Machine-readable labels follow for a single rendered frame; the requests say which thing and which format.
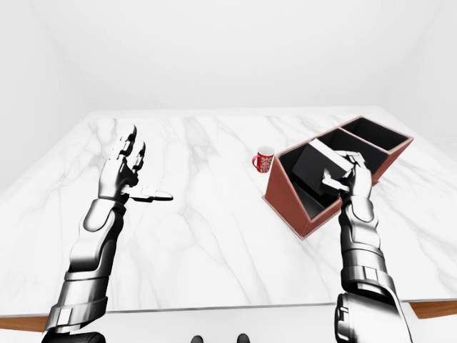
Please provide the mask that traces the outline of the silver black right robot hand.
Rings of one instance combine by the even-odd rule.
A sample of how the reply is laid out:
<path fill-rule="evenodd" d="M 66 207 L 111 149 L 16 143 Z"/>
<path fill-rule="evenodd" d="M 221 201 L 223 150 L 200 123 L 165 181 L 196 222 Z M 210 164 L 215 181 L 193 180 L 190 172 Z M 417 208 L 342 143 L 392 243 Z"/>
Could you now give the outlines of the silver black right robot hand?
<path fill-rule="evenodd" d="M 327 194 L 346 195 L 369 199 L 372 189 L 371 171 L 365 165 L 362 154 L 355 151 L 335 151 L 336 154 L 352 163 L 352 169 L 339 180 L 333 179 L 324 169 L 321 191 Z"/>

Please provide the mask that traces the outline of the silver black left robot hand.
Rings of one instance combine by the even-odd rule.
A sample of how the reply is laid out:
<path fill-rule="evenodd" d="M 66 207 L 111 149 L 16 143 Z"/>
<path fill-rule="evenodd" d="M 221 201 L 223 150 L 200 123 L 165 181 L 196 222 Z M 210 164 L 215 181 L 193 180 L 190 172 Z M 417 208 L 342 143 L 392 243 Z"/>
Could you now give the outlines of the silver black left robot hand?
<path fill-rule="evenodd" d="M 137 129 L 133 124 L 125 127 L 114 144 L 99 178 L 98 198 L 111 199 L 125 204 L 128 199 L 137 202 L 167 202 L 174 198 L 168 192 L 139 186 L 138 173 L 144 165 L 146 145 L 136 141 Z"/>

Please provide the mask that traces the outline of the red-brown desk caddy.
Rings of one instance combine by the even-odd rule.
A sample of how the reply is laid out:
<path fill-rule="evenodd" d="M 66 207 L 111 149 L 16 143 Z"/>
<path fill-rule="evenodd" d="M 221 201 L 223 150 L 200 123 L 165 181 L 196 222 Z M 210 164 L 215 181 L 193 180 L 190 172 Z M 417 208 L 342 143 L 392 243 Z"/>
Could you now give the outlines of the red-brown desk caddy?
<path fill-rule="evenodd" d="M 413 141 L 387 126 L 358 116 L 316 137 L 332 150 L 355 151 L 362 154 L 371 171 L 372 184 L 378 183 L 387 168 Z M 292 174 L 293 166 L 309 140 L 279 152 L 271 167 L 264 199 L 301 238 L 321 227 L 341 207 L 338 196 L 317 195 Z"/>

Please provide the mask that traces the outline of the red white patterned mug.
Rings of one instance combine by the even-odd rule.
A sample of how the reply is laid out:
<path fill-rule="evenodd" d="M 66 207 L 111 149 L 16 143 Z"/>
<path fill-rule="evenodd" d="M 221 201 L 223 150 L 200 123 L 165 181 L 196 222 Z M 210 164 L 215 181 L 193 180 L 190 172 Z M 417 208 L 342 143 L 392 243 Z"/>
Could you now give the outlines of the red white patterned mug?
<path fill-rule="evenodd" d="M 252 164 L 260 173 L 267 173 L 271 167 L 274 157 L 274 149 L 271 146 L 260 146 L 256 156 L 252 159 Z"/>

